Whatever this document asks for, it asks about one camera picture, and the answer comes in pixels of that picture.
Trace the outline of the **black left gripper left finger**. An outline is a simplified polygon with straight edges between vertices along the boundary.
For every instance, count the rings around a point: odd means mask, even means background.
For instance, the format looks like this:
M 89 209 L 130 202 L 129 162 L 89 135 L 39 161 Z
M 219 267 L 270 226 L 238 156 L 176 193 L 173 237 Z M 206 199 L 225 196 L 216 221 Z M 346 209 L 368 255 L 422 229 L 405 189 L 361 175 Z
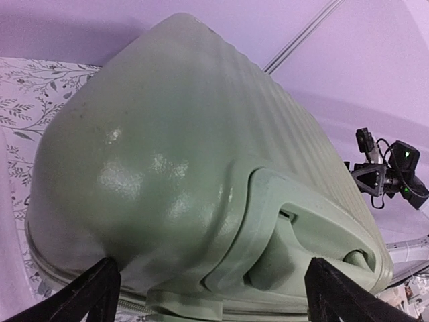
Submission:
M 103 258 L 36 309 L 36 321 L 114 321 L 120 291 L 116 262 Z

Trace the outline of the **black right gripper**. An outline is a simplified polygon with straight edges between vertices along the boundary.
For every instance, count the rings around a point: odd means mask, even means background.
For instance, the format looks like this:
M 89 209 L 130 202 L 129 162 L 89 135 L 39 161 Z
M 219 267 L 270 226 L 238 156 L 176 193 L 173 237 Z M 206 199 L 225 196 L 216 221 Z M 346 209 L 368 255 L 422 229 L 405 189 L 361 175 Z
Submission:
M 399 176 L 386 164 L 355 164 L 351 176 L 362 193 L 395 195 L 399 192 Z

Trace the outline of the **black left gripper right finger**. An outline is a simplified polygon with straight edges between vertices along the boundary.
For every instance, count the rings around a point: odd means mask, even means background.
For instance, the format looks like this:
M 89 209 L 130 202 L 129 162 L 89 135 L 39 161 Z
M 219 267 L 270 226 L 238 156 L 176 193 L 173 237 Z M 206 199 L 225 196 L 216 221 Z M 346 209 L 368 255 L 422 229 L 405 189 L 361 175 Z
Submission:
M 370 321 L 353 293 L 354 282 L 322 258 L 312 258 L 305 274 L 311 321 Z

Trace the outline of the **green hard-shell suitcase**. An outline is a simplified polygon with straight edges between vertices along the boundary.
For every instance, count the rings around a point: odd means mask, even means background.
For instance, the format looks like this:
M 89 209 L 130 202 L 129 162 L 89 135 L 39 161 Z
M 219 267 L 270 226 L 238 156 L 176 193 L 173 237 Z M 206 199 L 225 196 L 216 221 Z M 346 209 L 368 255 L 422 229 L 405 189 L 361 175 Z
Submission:
M 373 294 L 393 273 L 317 120 L 185 13 L 128 45 L 51 120 L 25 230 L 52 288 L 110 257 L 124 307 L 183 321 L 305 317 L 314 257 Z

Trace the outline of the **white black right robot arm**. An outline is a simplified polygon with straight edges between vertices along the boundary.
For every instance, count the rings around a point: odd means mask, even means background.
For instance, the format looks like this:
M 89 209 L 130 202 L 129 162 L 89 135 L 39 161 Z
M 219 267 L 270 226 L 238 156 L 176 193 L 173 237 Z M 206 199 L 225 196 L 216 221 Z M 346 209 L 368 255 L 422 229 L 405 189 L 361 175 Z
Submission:
M 364 154 L 366 161 L 354 164 L 350 173 L 360 192 L 371 196 L 373 208 L 385 207 L 384 201 L 377 206 L 376 198 L 392 199 L 397 194 L 416 210 L 428 201 L 428 188 L 416 176 L 420 152 L 415 147 L 399 140 L 390 144 L 380 138 L 372 151 Z

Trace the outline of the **floral patterned table cloth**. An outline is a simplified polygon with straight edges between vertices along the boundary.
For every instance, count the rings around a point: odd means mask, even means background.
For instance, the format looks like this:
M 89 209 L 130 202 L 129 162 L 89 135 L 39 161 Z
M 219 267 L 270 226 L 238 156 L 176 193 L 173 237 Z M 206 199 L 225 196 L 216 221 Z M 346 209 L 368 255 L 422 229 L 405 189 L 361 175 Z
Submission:
M 1 129 L 7 144 L 13 216 L 25 277 L 39 301 L 48 298 L 52 289 L 42 280 L 25 236 L 37 146 L 54 116 L 99 69 L 89 64 L 1 58 Z

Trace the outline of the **right aluminium wall post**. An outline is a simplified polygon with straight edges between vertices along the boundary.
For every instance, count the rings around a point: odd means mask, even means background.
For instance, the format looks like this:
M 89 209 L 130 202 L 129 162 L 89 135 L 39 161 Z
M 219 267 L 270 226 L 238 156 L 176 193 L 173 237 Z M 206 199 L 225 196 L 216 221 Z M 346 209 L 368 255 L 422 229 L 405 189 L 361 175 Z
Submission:
M 265 65 L 264 73 L 272 75 L 342 4 L 329 1 L 294 37 Z

